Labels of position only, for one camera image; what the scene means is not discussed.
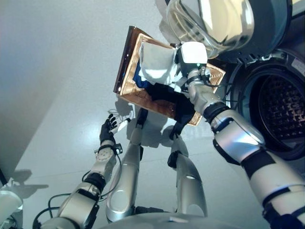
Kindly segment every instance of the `blue cloth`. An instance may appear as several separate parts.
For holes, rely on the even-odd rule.
[[[147,80],[142,81],[141,80],[141,76],[139,76],[139,72],[140,72],[140,61],[137,64],[137,68],[135,70],[134,76],[133,76],[133,81],[135,81],[135,84],[139,87],[139,88],[148,88],[151,87],[152,84],[150,82],[148,82]]]

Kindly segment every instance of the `washing machine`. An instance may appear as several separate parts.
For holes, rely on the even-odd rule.
[[[169,25],[226,71],[218,94],[305,172],[305,0],[170,0]]]

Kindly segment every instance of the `white cloth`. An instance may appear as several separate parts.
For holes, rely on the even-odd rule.
[[[160,83],[181,92],[181,86],[186,81],[182,74],[177,73],[175,64],[176,49],[165,48],[160,45],[142,42],[140,47],[140,71],[142,81],[151,84]]]

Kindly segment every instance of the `robot leg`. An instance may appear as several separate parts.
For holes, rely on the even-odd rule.
[[[202,181],[179,135],[174,136],[172,153],[167,164],[177,171],[177,212],[206,217],[207,209]]]
[[[130,143],[122,160],[122,171],[118,170],[110,190],[118,179],[119,183],[107,197],[106,216],[108,221],[118,221],[134,214],[134,203],[138,185],[139,164],[141,160],[142,127],[147,117],[147,110],[141,109],[135,129],[132,132]]]

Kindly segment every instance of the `laundry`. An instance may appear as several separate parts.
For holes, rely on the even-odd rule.
[[[160,45],[142,42],[140,47],[140,69],[136,79],[141,84],[148,81],[150,84],[160,83],[181,92],[181,86],[186,79],[182,77],[178,65],[175,63],[176,49],[165,48]]]
[[[182,129],[192,119],[195,114],[194,105],[190,102],[184,94],[178,93],[169,85],[160,83],[151,84],[149,81],[142,81],[139,76],[141,70],[140,62],[138,62],[136,71],[133,76],[133,80],[139,88],[145,88],[147,93],[151,96],[152,100],[166,100],[174,103],[175,106],[175,117],[177,121],[171,134],[170,138],[173,138],[173,134],[180,134]]]

